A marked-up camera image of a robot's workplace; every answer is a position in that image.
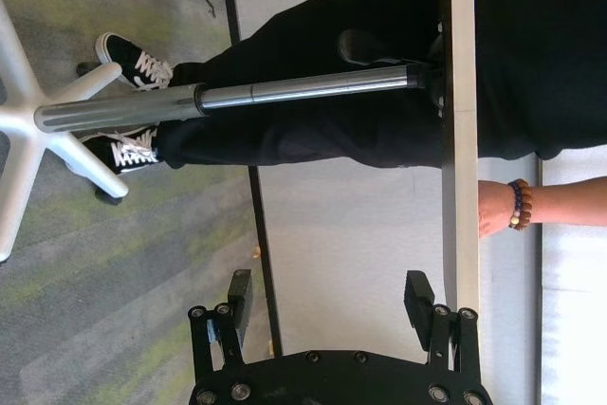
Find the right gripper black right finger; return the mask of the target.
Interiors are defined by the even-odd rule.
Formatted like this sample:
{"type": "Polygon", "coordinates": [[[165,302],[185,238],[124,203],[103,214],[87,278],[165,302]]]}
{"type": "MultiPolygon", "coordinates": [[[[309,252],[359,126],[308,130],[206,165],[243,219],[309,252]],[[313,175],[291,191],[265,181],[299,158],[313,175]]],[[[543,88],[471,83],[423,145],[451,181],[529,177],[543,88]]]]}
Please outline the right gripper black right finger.
{"type": "Polygon", "coordinates": [[[427,364],[448,371],[452,359],[454,372],[479,373],[478,314],[468,307],[451,311],[434,298],[426,274],[408,270],[403,302],[427,364]]]}

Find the person's left hand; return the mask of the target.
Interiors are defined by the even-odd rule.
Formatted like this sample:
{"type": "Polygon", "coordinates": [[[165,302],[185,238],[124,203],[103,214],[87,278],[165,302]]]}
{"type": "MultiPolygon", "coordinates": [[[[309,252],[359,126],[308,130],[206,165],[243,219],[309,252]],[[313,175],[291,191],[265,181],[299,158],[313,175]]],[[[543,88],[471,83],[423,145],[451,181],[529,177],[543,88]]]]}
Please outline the person's left hand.
{"type": "Polygon", "coordinates": [[[478,181],[478,234],[486,238],[508,227],[514,212],[515,193],[507,184],[478,181]]]}

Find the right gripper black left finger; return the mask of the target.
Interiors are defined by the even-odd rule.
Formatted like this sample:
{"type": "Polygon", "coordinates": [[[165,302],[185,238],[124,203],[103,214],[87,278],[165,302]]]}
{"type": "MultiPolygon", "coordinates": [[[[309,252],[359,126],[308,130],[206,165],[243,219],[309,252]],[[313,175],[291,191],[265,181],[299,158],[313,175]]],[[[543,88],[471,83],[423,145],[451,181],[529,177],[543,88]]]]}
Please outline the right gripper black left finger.
{"type": "Polygon", "coordinates": [[[208,310],[202,305],[189,309],[193,367],[196,372],[212,372],[211,346],[218,342],[225,368],[243,365],[242,346],[253,302],[250,269],[233,272],[227,300],[208,310]]]}

